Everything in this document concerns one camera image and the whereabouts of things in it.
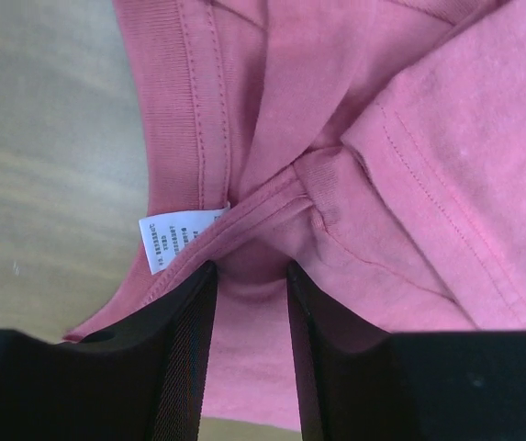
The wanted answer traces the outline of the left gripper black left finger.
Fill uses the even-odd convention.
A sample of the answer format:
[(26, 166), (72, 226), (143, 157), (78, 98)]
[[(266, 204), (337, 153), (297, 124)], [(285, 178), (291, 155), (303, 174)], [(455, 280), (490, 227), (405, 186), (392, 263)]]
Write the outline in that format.
[(0, 440), (195, 440), (217, 269), (77, 343), (0, 329)]

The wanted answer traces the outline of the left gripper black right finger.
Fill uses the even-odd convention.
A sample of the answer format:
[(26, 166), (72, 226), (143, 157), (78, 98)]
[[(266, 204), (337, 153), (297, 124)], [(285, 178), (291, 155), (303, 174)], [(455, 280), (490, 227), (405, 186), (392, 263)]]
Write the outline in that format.
[(388, 333), (286, 271), (306, 440), (526, 440), (526, 331)]

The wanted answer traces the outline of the pink t-shirt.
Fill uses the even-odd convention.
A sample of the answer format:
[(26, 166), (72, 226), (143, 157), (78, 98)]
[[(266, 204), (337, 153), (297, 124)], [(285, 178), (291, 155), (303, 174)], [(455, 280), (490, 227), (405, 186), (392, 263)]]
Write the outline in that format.
[(204, 413), (296, 429), (285, 269), (388, 331), (526, 329), (526, 1), (117, 1), (150, 215), (77, 342), (218, 266)]

